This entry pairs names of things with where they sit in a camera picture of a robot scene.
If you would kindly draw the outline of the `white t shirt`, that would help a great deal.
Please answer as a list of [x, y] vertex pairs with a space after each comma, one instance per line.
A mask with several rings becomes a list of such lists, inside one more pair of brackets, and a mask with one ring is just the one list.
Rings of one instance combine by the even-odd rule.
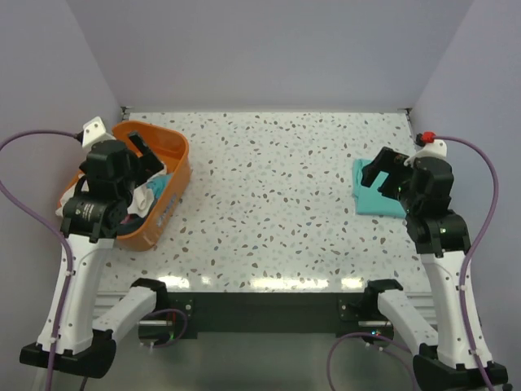
[[[168, 174], [166, 165], [164, 165], [162, 171], [152, 176], [150, 179], [162, 174]], [[152, 191], [147, 188], [147, 182], [134, 189], [132, 203], [127, 208], [127, 213], [129, 215], [134, 214], [138, 215], [139, 217], [145, 217], [150, 212], [154, 202], [158, 200], [154, 197]]]

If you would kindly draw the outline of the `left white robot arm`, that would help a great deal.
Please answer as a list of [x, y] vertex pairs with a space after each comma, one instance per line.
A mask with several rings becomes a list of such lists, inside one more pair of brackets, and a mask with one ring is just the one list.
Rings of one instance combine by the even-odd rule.
[[138, 279], [120, 303], [101, 319], [93, 318], [105, 258], [134, 190], [162, 168], [138, 132], [128, 138], [135, 151], [108, 139], [96, 142], [81, 163], [83, 176], [62, 209], [63, 259], [49, 317], [37, 341], [21, 350], [24, 364], [100, 379], [114, 361], [118, 342], [135, 323], [145, 316], [161, 319], [168, 312], [165, 284]]

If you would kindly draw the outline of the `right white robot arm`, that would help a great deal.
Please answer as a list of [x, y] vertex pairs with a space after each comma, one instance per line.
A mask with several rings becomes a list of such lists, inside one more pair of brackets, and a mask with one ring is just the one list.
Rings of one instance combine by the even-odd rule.
[[388, 147], [362, 170], [370, 187], [380, 173], [379, 192], [398, 201], [406, 228], [431, 287], [436, 325], [410, 304], [395, 280], [369, 282], [362, 309], [373, 320], [387, 318], [413, 355], [413, 372], [422, 390], [510, 389], [506, 368], [494, 361], [475, 308], [470, 265], [471, 240], [464, 219], [450, 209], [453, 170], [446, 146], [424, 147], [414, 156]]

